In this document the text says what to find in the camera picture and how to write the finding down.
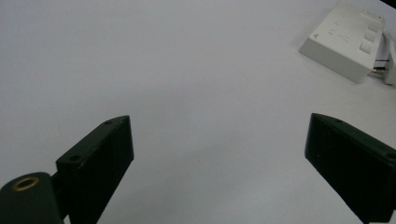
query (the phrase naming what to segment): white table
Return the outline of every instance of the white table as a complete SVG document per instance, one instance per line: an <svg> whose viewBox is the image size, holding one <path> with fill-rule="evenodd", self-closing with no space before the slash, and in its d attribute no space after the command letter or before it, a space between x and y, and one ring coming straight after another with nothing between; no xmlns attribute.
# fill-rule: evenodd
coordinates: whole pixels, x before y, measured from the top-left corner
<svg viewBox="0 0 396 224"><path fill-rule="evenodd" d="M0 185L130 115L135 160L99 223L361 223L304 158L310 114L396 148L396 90L298 52L336 2L1 2ZM395 9L352 2L396 36Z"/></svg>

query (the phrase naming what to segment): white device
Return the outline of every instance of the white device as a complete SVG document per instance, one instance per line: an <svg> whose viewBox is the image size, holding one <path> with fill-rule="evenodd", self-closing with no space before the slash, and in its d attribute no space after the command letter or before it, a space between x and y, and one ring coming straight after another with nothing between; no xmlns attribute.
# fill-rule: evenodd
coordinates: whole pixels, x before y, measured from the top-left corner
<svg viewBox="0 0 396 224"><path fill-rule="evenodd" d="M363 82L372 72L385 19L341 0L300 52L334 72Z"/></svg>

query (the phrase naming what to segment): white cable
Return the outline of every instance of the white cable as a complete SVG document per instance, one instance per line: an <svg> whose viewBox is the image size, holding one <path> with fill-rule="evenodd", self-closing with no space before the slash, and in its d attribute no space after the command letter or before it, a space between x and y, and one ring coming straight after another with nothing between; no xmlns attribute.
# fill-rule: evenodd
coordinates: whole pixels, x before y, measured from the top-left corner
<svg viewBox="0 0 396 224"><path fill-rule="evenodd" d="M385 37L385 40L389 46L389 63L388 63L388 72L384 74L384 82L389 85L396 84L396 51L395 51L395 43L393 42L392 37L387 29L384 29L382 33Z"/></svg>

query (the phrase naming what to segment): black bracket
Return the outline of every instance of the black bracket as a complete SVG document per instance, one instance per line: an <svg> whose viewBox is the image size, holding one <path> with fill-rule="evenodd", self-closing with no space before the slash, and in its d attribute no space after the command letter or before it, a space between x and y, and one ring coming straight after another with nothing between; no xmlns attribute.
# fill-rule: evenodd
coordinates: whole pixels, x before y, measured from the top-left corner
<svg viewBox="0 0 396 224"><path fill-rule="evenodd" d="M0 190L0 223L96 223L134 159L129 116L103 122L57 161L58 172L18 177Z"/></svg>
<svg viewBox="0 0 396 224"><path fill-rule="evenodd" d="M305 157L363 223L389 222L396 199L396 151L341 121L312 114Z"/></svg>

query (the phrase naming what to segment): screw hole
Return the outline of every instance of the screw hole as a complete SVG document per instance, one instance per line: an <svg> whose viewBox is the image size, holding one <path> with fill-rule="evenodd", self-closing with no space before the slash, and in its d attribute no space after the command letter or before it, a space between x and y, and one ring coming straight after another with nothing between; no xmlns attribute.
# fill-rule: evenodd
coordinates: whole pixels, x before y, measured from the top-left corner
<svg viewBox="0 0 396 224"><path fill-rule="evenodd" d="M25 177L12 186L15 191L24 191L34 187L38 183L38 178L35 176Z"/></svg>
<svg viewBox="0 0 396 224"><path fill-rule="evenodd" d="M70 161L78 161L79 160L79 156L72 156L69 158Z"/></svg>

